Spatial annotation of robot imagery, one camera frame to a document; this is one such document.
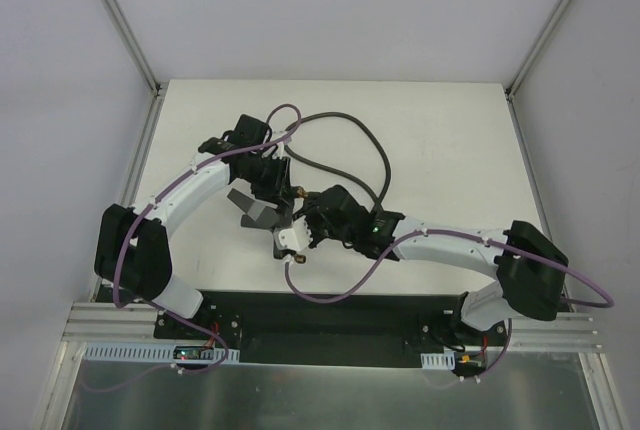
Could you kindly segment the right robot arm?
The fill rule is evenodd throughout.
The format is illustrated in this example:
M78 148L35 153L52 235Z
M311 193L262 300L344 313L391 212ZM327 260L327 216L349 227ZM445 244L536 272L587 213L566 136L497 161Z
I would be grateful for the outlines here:
M506 230L438 226L399 212L368 210L340 185L310 193L297 214L313 246L334 240L373 260L435 262L490 278L490 284L458 299L450 332L461 344L473 344L514 316L553 321L558 314L561 269L568 259L526 221L515 220Z

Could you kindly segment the dark grey faucet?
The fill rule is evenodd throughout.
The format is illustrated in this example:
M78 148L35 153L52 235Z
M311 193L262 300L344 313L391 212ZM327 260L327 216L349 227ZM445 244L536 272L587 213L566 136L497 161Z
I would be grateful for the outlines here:
M243 228L264 230L272 237L272 255L274 259L293 261L297 264L305 264L307 257L303 254L291 251L281 251L276 247L274 234L277 230L290 226L300 217L293 216L294 202L291 205L271 207L266 203L256 200L237 189L231 189L227 198L242 212L240 225Z

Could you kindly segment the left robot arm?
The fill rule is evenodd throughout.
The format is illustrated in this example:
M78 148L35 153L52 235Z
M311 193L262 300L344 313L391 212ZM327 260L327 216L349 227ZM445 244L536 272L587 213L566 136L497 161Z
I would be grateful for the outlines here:
M291 141L295 131L274 133L268 122L243 114L220 137L202 142L189 164L153 195L128 207L113 204L101 217L94 272L113 285L113 302L122 308L140 299L176 318L188 338L210 330L213 304L179 277L170 239L206 200L244 180L278 204L293 197L289 159L270 155Z

